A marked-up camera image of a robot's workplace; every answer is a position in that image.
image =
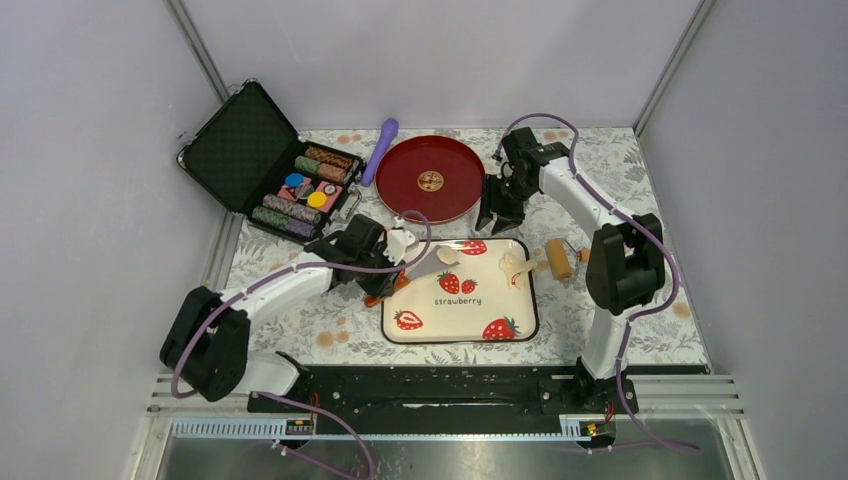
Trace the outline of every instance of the strawberry print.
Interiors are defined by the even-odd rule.
[[[483,255],[489,248],[483,240],[466,240],[459,251],[466,255]]]
[[[459,278],[449,271],[444,272],[439,275],[439,286],[451,295],[456,295],[459,293]]]
[[[401,310],[395,313],[395,321],[401,330],[415,330],[424,326],[424,322],[418,318],[418,315],[409,310]]]
[[[490,323],[483,330],[483,340],[512,340],[519,334],[518,328],[515,326],[515,320],[504,317]]]
[[[462,282],[460,288],[462,288],[462,293],[468,295],[469,293],[473,292],[475,288],[477,288],[477,282],[469,278],[468,280]]]

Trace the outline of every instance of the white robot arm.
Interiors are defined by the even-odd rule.
[[[296,362],[285,355],[248,351],[250,335],[298,302],[350,281],[368,295],[391,295],[401,270],[394,267],[418,244],[402,225],[398,220],[386,230],[356,215],[344,231],[310,243],[288,265],[247,287],[221,293],[195,288],[183,302],[159,359],[210,402],[234,392],[284,395],[298,378]],[[213,317],[216,310],[221,311]]]
[[[578,360],[577,397],[587,408],[603,404],[615,393],[615,364],[627,316],[653,300],[665,282],[662,253],[641,233],[599,204],[569,166],[569,150],[557,142],[541,145],[529,128],[519,128],[502,141],[507,160],[500,175],[487,175],[477,230],[496,219],[492,233],[519,226],[524,206],[536,193],[562,205],[592,239],[586,285],[595,301],[592,335]],[[596,193],[602,189],[585,177]],[[662,226],[652,214],[632,217],[662,241]],[[622,370],[627,365],[622,358]]]

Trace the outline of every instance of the round red plate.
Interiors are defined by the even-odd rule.
[[[468,146],[427,135],[392,147],[377,167],[374,186],[395,214],[418,210],[430,223],[446,223],[474,208],[484,177],[483,163]]]

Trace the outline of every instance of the white wall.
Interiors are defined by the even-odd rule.
[[[300,129],[636,121],[698,0],[185,0]]]
[[[845,478],[848,3],[719,2],[643,137],[769,478]]]
[[[215,97],[163,2],[0,7],[0,478],[115,479],[219,208]]]

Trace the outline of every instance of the white rectangular tray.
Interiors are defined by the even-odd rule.
[[[395,343],[504,342],[529,340],[536,334],[539,318],[532,274],[522,273],[514,279],[519,288],[511,285],[500,267],[507,253],[528,260],[527,247],[509,238],[474,240],[484,242],[485,253],[464,254],[465,240],[433,242],[431,248],[446,245],[457,250],[460,264],[448,270],[456,275],[460,292],[454,294],[442,287],[439,277],[444,272],[413,280],[383,302],[383,334],[387,339]],[[414,258],[422,248],[423,244],[407,252],[405,259]],[[462,289],[466,280],[476,283],[470,293]]]

